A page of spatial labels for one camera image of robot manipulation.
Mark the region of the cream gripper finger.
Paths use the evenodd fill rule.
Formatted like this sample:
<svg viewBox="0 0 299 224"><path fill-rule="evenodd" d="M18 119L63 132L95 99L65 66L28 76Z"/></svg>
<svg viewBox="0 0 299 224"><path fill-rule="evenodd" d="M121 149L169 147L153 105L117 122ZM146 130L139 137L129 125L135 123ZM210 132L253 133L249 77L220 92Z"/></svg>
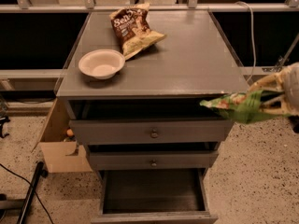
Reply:
<svg viewBox="0 0 299 224"><path fill-rule="evenodd" d="M286 77L290 73L289 68L284 68L280 72L272 73L254 82L248 89L252 91L277 91L284 92L286 88Z"/></svg>
<svg viewBox="0 0 299 224"><path fill-rule="evenodd" d="M271 115L287 116L292 113L292 110L289 108L288 104L281 99L272 99L263 102L260 106L260 110Z"/></svg>

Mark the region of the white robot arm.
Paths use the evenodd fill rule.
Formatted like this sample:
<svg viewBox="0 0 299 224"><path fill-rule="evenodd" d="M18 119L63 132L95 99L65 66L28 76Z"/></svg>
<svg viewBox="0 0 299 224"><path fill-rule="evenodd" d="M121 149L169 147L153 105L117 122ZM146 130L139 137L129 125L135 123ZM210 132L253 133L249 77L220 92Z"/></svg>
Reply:
<svg viewBox="0 0 299 224"><path fill-rule="evenodd" d="M259 110L271 115L299 115L299 63L254 82L249 91L273 91L278 96L264 102Z"/></svg>

